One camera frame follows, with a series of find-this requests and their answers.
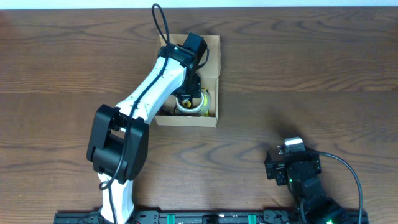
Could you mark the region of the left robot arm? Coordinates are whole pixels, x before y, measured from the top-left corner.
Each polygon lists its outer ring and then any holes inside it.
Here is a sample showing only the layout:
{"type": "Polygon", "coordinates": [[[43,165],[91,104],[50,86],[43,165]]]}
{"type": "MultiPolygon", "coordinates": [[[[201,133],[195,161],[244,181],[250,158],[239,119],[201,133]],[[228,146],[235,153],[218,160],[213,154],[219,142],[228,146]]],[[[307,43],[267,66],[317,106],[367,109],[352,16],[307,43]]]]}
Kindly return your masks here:
{"type": "Polygon", "coordinates": [[[171,95],[178,100],[202,98],[197,70],[208,56],[202,36],[188,34],[182,45],[159,49],[155,66],[144,81],[116,106],[101,105],[94,116],[86,153],[101,181],[100,215],[105,223],[127,223],[134,211],[132,186],[145,163],[149,126],[171,95]]]}

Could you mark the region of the yellow black correction tape dispenser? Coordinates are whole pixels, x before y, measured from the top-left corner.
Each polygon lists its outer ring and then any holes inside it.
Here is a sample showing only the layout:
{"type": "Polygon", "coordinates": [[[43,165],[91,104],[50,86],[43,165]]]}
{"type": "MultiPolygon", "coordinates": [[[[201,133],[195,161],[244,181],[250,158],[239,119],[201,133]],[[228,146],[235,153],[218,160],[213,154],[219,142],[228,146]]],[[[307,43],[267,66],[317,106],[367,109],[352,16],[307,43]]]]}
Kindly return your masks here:
{"type": "Polygon", "coordinates": [[[192,106],[192,102],[190,100],[176,99],[174,113],[175,113],[175,115],[178,115],[178,116],[181,116],[183,114],[192,114],[191,106],[192,106]]]}

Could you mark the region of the white masking tape roll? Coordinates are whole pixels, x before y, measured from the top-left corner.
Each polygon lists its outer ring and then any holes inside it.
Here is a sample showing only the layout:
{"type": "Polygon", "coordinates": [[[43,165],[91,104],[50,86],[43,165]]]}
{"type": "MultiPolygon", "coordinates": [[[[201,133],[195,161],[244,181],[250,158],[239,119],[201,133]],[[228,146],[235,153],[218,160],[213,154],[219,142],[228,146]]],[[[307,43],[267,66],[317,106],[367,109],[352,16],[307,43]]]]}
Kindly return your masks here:
{"type": "Polygon", "coordinates": [[[200,103],[193,108],[188,108],[185,106],[183,103],[187,102],[188,100],[178,100],[176,99],[176,106],[179,112],[185,113],[185,114],[198,114],[200,111],[205,109],[205,106],[207,105],[207,97],[201,93],[200,96],[200,103]]]}

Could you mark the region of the black pen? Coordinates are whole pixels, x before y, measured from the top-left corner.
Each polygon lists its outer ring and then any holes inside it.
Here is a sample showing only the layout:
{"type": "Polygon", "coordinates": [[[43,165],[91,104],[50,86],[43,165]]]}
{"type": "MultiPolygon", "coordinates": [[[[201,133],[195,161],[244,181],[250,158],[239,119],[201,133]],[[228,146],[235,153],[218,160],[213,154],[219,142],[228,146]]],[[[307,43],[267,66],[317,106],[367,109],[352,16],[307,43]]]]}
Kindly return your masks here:
{"type": "Polygon", "coordinates": [[[161,108],[159,111],[159,114],[161,116],[175,116],[175,111],[174,110],[169,110],[167,108],[161,108]]]}

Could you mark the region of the brown cardboard box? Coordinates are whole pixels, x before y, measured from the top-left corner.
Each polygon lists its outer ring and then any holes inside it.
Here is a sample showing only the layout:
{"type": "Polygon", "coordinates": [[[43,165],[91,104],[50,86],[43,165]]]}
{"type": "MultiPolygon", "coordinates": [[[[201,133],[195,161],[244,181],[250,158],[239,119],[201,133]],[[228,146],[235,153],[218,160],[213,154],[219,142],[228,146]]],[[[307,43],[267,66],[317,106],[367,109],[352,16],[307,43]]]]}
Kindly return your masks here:
{"type": "MultiPolygon", "coordinates": [[[[206,89],[210,96],[210,108],[206,115],[201,116],[161,116],[159,112],[154,120],[159,126],[191,126],[215,128],[218,121],[218,92],[219,75],[221,71],[221,44],[220,36],[204,35],[205,42],[210,50],[204,54],[201,63],[204,67],[197,71],[201,78],[201,87],[206,89]]],[[[176,97],[169,96],[162,108],[173,110],[176,105],[176,97]]]]}

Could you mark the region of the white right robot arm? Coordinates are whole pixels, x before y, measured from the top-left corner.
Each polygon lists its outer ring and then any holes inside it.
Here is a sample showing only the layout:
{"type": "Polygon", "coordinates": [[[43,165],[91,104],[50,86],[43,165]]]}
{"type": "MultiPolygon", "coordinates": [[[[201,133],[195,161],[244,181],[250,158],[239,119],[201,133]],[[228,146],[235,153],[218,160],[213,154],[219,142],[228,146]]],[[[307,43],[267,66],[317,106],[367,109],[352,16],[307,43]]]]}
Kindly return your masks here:
{"type": "Polygon", "coordinates": [[[278,186],[286,185],[294,199],[299,223],[349,223],[348,214],[327,196],[318,177],[321,173],[320,155],[304,148],[288,151],[282,159],[274,160],[268,152],[264,161],[267,178],[278,186]]]}

